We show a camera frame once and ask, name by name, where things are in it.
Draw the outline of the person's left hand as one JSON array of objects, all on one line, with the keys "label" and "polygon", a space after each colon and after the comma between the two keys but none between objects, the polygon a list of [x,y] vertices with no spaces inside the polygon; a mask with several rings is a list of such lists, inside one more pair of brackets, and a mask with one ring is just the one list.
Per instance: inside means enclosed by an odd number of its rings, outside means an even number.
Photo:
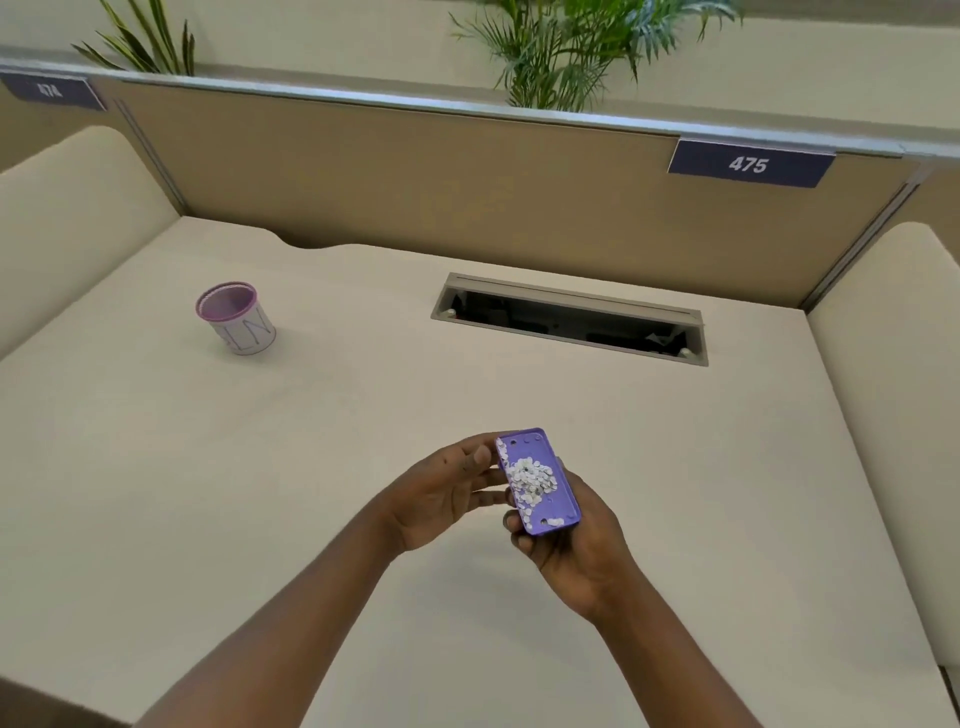
[{"label": "person's left hand", "polygon": [[445,476],[439,450],[409,467],[371,501],[398,553],[430,544],[473,512],[473,492],[507,489],[507,475],[499,465],[478,476]]}]

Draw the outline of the person's right hand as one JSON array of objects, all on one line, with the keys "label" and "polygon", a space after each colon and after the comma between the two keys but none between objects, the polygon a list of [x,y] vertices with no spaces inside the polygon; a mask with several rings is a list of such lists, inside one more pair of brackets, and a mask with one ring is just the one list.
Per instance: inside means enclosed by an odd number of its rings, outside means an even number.
[{"label": "person's right hand", "polygon": [[618,612],[639,568],[618,517],[586,484],[586,510],[570,528],[530,535],[517,505],[503,517],[511,543],[535,565],[556,596],[592,625]]}]

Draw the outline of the person's right forearm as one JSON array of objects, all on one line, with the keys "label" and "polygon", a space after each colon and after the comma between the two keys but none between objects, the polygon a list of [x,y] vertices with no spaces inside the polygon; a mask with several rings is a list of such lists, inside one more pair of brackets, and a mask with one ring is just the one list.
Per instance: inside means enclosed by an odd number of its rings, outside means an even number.
[{"label": "person's right forearm", "polygon": [[636,564],[594,590],[589,620],[650,728],[763,728]]}]

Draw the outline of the person's left forearm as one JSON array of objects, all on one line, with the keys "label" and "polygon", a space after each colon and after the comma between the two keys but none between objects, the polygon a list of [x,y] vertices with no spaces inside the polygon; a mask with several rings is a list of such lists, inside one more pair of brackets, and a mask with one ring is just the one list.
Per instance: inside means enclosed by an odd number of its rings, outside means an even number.
[{"label": "person's left forearm", "polygon": [[378,495],[133,728],[300,728],[346,637],[402,552],[397,522]]}]

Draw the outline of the white cup with purple rim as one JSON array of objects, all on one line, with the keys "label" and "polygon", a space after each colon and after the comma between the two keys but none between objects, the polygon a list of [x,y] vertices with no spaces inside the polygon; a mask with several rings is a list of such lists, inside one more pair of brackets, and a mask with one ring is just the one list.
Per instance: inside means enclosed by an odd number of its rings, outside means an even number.
[{"label": "white cup with purple rim", "polygon": [[195,313],[237,356],[262,353],[277,340],[278,331],[264,312],[257,289],[244,281],[207,289],[197,298]]}]

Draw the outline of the tan desk partition panel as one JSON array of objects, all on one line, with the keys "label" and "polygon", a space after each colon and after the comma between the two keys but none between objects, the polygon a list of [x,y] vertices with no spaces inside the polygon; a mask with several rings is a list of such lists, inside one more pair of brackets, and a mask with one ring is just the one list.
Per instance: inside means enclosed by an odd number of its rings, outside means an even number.
[{"label": "tan desk partition panel", "polygon": [[[901,222],[960,234],[960,128],[648,105],[575,114],[299,79],[174,78],[30,57],[107,111],[0,83],[5,165],[114,127],[182,213],[303,248],[364,243],[812,308]],[[813,189],[671,175],[681,138],[835,152]]]}]

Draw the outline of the cream side divider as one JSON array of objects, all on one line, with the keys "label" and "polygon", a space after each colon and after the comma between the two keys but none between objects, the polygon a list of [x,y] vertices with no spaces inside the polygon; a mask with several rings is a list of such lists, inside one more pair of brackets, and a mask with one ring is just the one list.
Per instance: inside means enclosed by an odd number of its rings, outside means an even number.
[{"label": "cream side divider", "polygon": [[87,127],[1,173],[0,360],[180,218],[110,127]]},{"label": "cream side divider", "polygon": [[960,265],[897,224],[807,319],[936,661],[960,675]]}]

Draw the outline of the dark blue number sign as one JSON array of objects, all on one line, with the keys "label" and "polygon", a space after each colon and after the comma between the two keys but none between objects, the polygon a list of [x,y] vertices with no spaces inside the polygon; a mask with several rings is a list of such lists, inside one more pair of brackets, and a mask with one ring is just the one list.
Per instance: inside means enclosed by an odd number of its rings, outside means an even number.
[{"label": "dark blue number sign", "polygon": [[682,137],[667,172],[774,187],[813,189],[837,158],[835,151],[763,147]]},{"label": "dark blue number sign", "polygon": [[85,77],[0,70],[0,83],[13,97],[28,103],[104,113],[109,109]]}]

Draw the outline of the green palm plant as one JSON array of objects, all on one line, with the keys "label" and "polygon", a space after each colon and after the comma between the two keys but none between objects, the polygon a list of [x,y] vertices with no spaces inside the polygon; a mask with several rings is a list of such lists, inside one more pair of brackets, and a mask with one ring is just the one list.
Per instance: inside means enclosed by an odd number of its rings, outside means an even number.
[{"label": "green palm plant", "polygon": [[511,107],[580,114],[607,92],[613,68],[638,84],[642,67],[673,55],[683,30],[702,42],[712,23],[743,23],[742,0],[474,0],[450,15],[452,37],[480,43]]}]

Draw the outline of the green spiky leaf plant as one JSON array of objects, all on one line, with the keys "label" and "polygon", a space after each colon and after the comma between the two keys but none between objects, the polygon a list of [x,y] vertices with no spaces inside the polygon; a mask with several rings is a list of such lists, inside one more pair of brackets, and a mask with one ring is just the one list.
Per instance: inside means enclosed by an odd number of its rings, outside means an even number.
[{"label": "green spiky leaf plant", "polygon": [[174,24],[165,0],[123,0],[131,23],[112,0],[97,3],[111,29],[97,30],[105,51],[86,41],[71,45],[86,61],[109,70],[197,76],[197,37],[188,19]]}]

